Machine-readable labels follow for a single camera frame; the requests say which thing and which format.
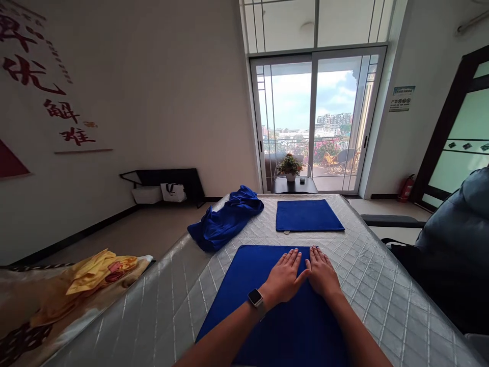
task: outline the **wall sign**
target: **wall sign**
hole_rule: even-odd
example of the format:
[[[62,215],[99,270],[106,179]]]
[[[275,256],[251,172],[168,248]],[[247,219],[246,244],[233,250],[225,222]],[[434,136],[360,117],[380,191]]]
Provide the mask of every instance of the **wall sign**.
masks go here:
[[[391,105],[389,106],[389,112],[406,112],[409,111],[411,106],[411,99],[415,86],[402,86],[395,87],[394,93],[392,93]]]
[[[31,111],[54,153],[107,151],[98,122],[78,103],[73,80],[49,40],[47,19],[0,0],[0,83]]]

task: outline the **white shopping bag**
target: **white shopping bag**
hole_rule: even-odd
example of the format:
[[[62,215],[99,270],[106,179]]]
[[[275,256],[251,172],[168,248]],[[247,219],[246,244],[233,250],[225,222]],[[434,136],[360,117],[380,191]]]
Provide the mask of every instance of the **white shopping bag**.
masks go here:
[[[162,183],[161,192],[163,193],[164,201],[182,202],[187,200],[183,185],[176,183]]]

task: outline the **massage table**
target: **massage table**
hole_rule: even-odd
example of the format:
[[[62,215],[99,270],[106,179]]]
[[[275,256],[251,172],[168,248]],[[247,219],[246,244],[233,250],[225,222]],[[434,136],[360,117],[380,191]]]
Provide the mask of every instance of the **massage table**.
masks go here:
[[[216,254],[188,233],[44,365],[171,366],[193,345],[241,245],[319,246],[347,300],[394,366],[484,366],[483,359],[338,194],[260,194],[264,211]],[[218,211],[228,200],[221,199]],[[275,230],[280,200],[325,199],[344,232]]]

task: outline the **white flower pot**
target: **white flower pot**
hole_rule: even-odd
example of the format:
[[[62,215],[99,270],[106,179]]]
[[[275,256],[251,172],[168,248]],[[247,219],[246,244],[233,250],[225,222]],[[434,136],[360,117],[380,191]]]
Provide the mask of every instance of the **white flower pot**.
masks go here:
[[[289,181],[289,182],[295,181],[295,175],[293,173],[286,173],[285,177],[287,178],[287,181]]]

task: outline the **small table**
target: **small table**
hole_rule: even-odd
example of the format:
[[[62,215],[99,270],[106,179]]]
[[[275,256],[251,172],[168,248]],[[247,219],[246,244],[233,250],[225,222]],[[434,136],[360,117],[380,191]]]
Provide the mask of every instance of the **small table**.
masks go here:
[[[305,178],[306,182],[301,184],[300,179]],[[277,177],[271,186],[272,194],[317,194],[314,180],[310,177],[296,177],[295,181],[287,181],[285,177]]]

